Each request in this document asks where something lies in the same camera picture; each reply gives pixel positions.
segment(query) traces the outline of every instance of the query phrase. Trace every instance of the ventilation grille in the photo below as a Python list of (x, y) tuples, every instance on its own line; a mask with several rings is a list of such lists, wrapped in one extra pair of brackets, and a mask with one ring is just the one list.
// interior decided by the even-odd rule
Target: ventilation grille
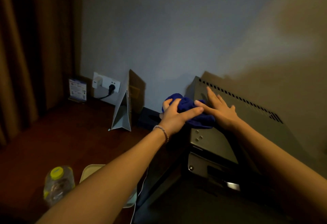
[(216, 90), (219, 90), (219, 91), (221, 91), (221, 92), (223, 92), (223, 93), (225, 93), (227, 95), (230, 95), (230, 96), (238, 99), (239, 101), (242, 101), (242, 102), (248, 104), (248, 106), (250, 108), (258, 111), (260, 114), (265, 115), (265, 116), (269, 117), (270, 119), (273, 119), (274, 121), (277, 121), (277, 122), (280, 122), (280, 123), (284, 124), (282, 122), (282, 120), (279, 118), (279, 116), (277, 114), (275, 114), (274, 112), (269, 111), (269, 110), (267, 110), (267, 109), (265, 109), (265, 108), (263, 108), (263, 107), (261, 107), (261, 106), (259, 106), (257, 104), (254, 104), (254, 103), (252, 103), (252, 102), (250, 102), (250, 101), (248, 101), (248, 100), (246, 100), (244, 98), (241, 98), (239, 96), (236, 96), (236, 95), (228, 92), (227, 90), (223, 90), (222, 88), (219, 88), (218, 86), (215, 86), (215, 85), (213, 85), (213, 84), (211, 84), (209, 82), (203, 81), (200, 78), (199, 78), (199, 81), (202, 82), (203, 84), (207, 85), (207, 86), (210, 86), (212, 88), (215, 88)]

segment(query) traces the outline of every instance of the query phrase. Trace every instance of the brown curtain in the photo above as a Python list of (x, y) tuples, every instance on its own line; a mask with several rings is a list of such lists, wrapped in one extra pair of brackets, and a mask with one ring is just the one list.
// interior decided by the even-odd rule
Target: brown curtain
[(68, 93), (73, 0), (0, 0), (0, 144)]

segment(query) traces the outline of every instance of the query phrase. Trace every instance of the person's left hand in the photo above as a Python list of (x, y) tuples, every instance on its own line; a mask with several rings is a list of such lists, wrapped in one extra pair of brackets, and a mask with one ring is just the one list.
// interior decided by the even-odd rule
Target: person's left hand
[(203, 107), (196, 107), (183, 113), (178, 113), (177, 106), (181, 99), (177, 98), (171, 105), (169, 105), (172, 100), (173, 99), (170, 98), (163, 102), (162, 107), (164, 108), (164, 116), (159, 123), (159, 125), (165, 129), (169, 137), (180, 131), (187, 120), (192, 119), (203, 112)]

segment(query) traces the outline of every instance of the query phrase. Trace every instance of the white wall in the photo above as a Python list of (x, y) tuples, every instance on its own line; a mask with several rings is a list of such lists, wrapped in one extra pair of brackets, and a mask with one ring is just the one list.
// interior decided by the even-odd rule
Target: white wall
[(83, 0), (80, 73), (123, 80), (132, 69), (146, 83), (145, 107), (157, 111), (195, 75), (209, 78), (274, 110), (312, 156), (326, 158), (326, 5)]

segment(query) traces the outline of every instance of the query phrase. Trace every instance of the cloth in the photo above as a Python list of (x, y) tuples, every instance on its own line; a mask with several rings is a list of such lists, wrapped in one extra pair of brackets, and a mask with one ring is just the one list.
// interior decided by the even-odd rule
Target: cloth
[[(167, 97), (166, 100), (170, 99), (170, 98), (172, 98), (173, 101), (176, 98), (181, 98), (181, 101), (177, 107), (178, 113), (182, 113), (182, 112), (185, 112), (187, 110), (190, 110), (190, 109), (193, 109), (196, 107), (194, 104), (194, 101), (192, 99), (184, 98), (182, 96), (182, 94), (174, 93), (171, 96)], [(194, 128), (194, 129), (211, 129), (215, 124), (215, 118), (213, 115), (208, 115), (206, 113), (202, 113), (201, 115), (198, 115), (198, 116), (188, 120), (186, 122), (186, 124), (188, 124), (190, 127)]]

